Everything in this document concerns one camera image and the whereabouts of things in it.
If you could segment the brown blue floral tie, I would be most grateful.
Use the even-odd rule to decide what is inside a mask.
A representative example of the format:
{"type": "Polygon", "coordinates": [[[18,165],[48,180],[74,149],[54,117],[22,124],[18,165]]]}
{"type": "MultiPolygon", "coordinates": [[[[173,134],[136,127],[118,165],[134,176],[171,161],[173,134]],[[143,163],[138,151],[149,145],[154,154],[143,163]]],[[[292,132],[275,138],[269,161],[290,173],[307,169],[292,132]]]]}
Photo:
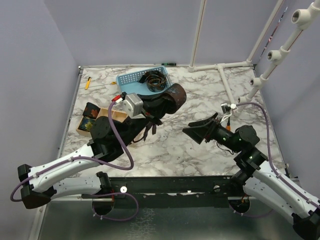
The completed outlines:
{"type": "MultiPolygon", "coordinates": [[[[164,99],[166,100],[166,104],[165,104],[166,105],[166,113],[165,113],[165,115],[166,114],[172,115],[172,114],[176,113],[179,110],[179,108],[187,100],[187,94],[186,94],[184,88],[178,83],[174,83],[172,86],[170,86],[164,92],[161,92],[161,93],[157,93],[154,95],[140,95],[139,94],[138,96],[164,97],[164,99]]],[[[157,131],[157,126],[158,125],[153,125],[153,126],[148,125],[147,127],[145,127],[143,129],[144,132],[143,132],[143,137],[141,138],[141,140],[142,141],[146,140],[149,131],[151,131],[152,134],[154,135],[157,131]]]]}

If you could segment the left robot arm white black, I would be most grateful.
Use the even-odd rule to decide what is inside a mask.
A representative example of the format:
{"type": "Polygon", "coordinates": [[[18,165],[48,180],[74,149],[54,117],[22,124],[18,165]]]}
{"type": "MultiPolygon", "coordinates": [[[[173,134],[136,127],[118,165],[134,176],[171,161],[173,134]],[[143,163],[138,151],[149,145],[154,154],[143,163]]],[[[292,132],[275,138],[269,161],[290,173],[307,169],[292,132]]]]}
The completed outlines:
{"type": "Polygon", "coordinates": [[[159,126],[163,116],[174,113],[171,109],[174,104],[168,97],[142,96],[138,104],[142,117],[127,117],[120,122],[112,118],[112,108],[120,101],[122,97],[118,95],[111,101],[108,115],[95,120],[89,143],[42,166],[19,166],[20,183],[11,193],[10,200],[23,202],[26,209],[35,209],[46,205],[54,197],[78,193],[106,197],[111,186],[98,176],[92,182],[77,184],[75,189],[66,184],[67,177],[99,165],[122,171],[132,170],[134,160],[127,146],[147,126],[159,126]]]}

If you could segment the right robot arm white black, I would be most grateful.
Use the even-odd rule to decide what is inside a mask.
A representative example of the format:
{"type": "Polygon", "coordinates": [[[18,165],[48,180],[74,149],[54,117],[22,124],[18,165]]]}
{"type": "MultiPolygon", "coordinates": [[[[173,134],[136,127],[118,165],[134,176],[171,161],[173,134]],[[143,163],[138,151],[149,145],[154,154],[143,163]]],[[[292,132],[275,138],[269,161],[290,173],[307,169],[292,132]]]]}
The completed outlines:
{"type": "Polygon", "coordinates": [[[226,129],[213,115],[191,122],[183,133],[200,144],[216,141],[237,155],[239,171],[231,178],[229,189],[236,195],[254,197],[292,224],[304,240],[320,238],[320,200],[280,172],[266,155],[256,148],[260,141],[253,126],[242,125],[234,132],[226,129]]]}

